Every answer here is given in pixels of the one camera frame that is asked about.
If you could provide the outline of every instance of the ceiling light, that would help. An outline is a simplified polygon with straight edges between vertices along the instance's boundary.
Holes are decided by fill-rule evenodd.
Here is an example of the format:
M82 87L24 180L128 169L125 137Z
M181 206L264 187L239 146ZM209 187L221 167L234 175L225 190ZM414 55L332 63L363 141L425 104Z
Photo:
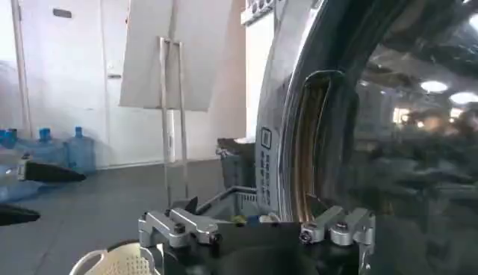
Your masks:
M434 80L422 82L420 86L429 93L440 93L448 89L445 83Z
M460 105L467 104L470 102L478 102L478 95L472 92L455 93L450 96L450 100Z
M460 114L463 113L463 110L460 108L451 108L450 110L450 117L452 118L458 118L460 117Z
M470 17L470 25L478 31L478 13Z

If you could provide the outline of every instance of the white basket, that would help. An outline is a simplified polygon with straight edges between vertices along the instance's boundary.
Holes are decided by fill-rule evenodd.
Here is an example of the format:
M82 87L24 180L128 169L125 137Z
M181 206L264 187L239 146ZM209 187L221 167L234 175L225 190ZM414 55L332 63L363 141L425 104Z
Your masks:
M88 271L84 266L99 256L99 260ZM95 250L83 256L69 275L151 275L148 261L140 255L140 244L124 244L110 251Z

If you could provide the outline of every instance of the plastic basket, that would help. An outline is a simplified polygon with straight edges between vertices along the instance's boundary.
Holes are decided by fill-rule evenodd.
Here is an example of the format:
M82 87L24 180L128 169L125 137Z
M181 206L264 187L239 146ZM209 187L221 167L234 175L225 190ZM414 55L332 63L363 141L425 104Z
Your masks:
M218 220L260 215L255 188L234 186L198 207L196 213Z
M88 270L94 259L97 262ZM140 255L140 244L127 243L108 250L95 250L83 256L69 275L151 275L148 261Z

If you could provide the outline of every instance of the label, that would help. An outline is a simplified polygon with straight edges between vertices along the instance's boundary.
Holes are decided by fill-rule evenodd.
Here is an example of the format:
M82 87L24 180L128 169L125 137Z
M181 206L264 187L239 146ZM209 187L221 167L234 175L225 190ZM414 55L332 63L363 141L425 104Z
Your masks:
M261 142L257 146L256 179L258 203L265 211L278 211L277 205L277 148L279 136L267 127L261 129Z

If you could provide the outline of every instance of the metal bracket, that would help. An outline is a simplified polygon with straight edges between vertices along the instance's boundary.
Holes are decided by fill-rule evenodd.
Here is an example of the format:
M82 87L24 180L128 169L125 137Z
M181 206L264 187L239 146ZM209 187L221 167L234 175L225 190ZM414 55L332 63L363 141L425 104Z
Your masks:
M325 238L326 230L334 244L349 246L353 242L373 246L375 241L375 216L365 208L357 208L348 215L340 206L333 206L311 223L304 223L300 240L304 244L315 244Z
M175 208L167 216L157 211L146 213L139 219L141 247L154 247L156 233L167 240L172 248L189 245L190 235L196 236L200 244L216 244L220 241L218 233L220 221L209 217L193 215L184 209Z
M300 228L300 241L304 244L316 244L323 241L326 230L336 223L343 215L340 206L333 206L310 223L303 223Z

